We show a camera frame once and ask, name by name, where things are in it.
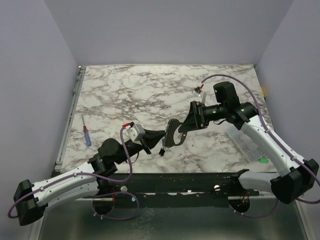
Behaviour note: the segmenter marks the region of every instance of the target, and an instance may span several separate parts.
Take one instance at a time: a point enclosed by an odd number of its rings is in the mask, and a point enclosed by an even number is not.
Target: screw
[[[126,193],[126,192],[128,191],[127,186],[122,186],[122,187],[120,188],[120,191],[123,192],[123,193]]]

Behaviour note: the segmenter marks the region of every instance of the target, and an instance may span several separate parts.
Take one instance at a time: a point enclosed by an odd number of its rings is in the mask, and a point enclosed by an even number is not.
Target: screwdriver
[[[84,132],[85,143],[86,143],[87,147],[90,147],[91,146],[91,141],[90,141],[88,129],[87,129],[86,124],[85,124],[85,118],[84,118],[83,115],[82,115],[82,122],[83,122],[83,132]]]

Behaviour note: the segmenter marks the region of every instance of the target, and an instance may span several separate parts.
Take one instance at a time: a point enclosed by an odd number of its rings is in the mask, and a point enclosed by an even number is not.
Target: transparent plastic container
[[[248,163],[257,161],[260,158],[265,158],[266,155],[260,150],[257,144],[250,137],[239,131],[235,126],[231,126],[226,134],[235,143]]]

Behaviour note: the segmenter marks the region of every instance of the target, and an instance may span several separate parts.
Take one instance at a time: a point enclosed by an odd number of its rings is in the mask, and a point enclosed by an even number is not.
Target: metal floor
[[[248,213],[259,215],[276,200],[251,199]],[[246,218],[229,208],[144,208],[136,219],[93,217],[90,200],[76,200],[46,213],[39,240],[307,240],[296,203],[280,204],[266,218]],[[128,216],[133,209],[114,209]]]

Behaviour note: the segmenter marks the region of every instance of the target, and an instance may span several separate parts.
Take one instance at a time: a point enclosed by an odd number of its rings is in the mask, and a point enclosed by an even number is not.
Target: green object
[[[268,159],[268,158],[261,157],[261,158],[259,158],[258,161],[259,161],[260,163],[262,163],[262,164],[267,164],[267,163],[269,162],[269,159]]]

